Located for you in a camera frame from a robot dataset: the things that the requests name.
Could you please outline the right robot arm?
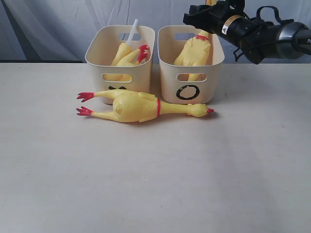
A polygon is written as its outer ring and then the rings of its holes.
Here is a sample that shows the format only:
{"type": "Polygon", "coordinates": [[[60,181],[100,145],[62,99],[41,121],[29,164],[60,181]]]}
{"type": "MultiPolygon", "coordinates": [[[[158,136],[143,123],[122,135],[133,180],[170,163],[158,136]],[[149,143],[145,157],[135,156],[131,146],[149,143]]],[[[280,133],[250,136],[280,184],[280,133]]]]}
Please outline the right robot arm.
{"type": "Polygon", "coordinates": [[[241,51],[233,52],[235,60],[245,56],[253,64],[263,59],[298,59],[311,53],[311,30],[293,19],[282,20],[275,6],[275,20],[261,18],[262,7],[250,18],[243,0],[219,0],[215,5],[191,5],[183,22],[208,33],[216,34],[241,51]]]}

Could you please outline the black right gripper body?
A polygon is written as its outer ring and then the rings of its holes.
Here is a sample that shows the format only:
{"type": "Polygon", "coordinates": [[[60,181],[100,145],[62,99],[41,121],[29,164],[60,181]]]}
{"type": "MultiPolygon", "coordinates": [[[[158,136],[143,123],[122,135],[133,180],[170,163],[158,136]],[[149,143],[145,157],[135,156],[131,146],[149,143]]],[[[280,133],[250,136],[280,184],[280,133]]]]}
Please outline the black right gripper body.
{"type": "Polygon", "coordinates": [[[258,25],[244,12],[243,0],[208,0],[204,30],[226,41],[256,41],[258,25]]]}

